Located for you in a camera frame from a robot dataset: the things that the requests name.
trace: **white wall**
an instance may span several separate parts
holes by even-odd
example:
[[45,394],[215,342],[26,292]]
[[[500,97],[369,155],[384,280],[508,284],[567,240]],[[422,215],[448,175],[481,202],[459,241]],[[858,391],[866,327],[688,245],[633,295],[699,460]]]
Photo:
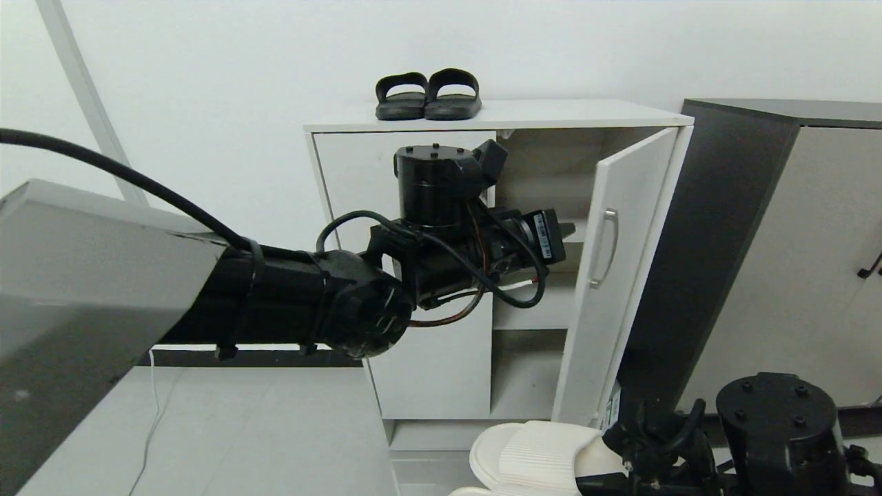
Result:
[[132,165],[248,236],[303,249],[324,219],[301,126],[372,100],[386,74],[458,66],[485,99],[672,110],[700,96],[882,101],[878,2],[64,5]]
[[[33,0],[0,4],[0,126],[42,132],[97,150]],[[113,177],[61,155],[0,147],[0,197],[39,177],[121,198]]]

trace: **white cabinet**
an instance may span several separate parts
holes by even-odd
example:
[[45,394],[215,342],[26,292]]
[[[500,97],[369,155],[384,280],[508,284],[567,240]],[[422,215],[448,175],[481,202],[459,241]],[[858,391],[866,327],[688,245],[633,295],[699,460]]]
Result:
[[[372,115],[363,105],[305,126],[328,220],[360,209],[400,216],[392,173],[400,147],[474,148],[495,139],[509,157],[488,202],[522,212],[554,207],[562,222],[576,224],[576,234],[566,239],[567,261],[551,268],[535,308],[485,298],[467,319],[409,329],[393,349],[368,361],[383,418],[400,421],[407,449],[421,449],[420,439],[425,449],[437,448],[429,440],[444,429],[459,434],[441,439],[463,445],[444,449],[467,449],[472,431],[506,419],[596,423],[615,381],[692,119],[605,100],[486,101],[475,119],[453,122],[379,122]],[[371,224],[341,227],[340,247],[363,250]],[[515,290],[518,297],[532,291]],[[416,317],[458,310],[442,306]],[[439,430],[438,420],[453,419],[461,426]],[[391,444],[396,446],[394,432]]]

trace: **open cabinet door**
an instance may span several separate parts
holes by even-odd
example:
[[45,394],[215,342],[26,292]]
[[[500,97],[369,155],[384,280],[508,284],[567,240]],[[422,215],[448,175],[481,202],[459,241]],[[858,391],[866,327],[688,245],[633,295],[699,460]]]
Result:
[[617,342],[630,330],[623,329],[625,314],[676,132],[657,132],[597,164],[553,421],[596,426],[607,376],[615,374],[609,368],[617,363]]

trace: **floor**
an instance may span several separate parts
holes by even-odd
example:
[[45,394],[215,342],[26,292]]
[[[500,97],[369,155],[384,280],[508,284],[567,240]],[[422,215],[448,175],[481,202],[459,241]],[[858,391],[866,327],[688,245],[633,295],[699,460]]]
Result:
[[[158,367],[156,383],[165,413],[135,495],[445,496],[476,483],[463,453],[409,452],[397,487],[362,369]],[[149,369],[136,368],[20,496],[128,494],[154,412]],[[882,461],[882,438],[856,444]]]

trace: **gray cabinet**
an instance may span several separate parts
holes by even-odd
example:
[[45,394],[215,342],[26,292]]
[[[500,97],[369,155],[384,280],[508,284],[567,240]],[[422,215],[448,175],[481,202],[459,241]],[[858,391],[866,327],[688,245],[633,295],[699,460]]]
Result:
[[[882,274],[857,273],[882,251],[882,104],[687,101],[684,113],[696,134],[623,385],[688,409],[731,380],[790,372],[841,407],[875,401]],[[657,333],[672,342],[654,348]]]

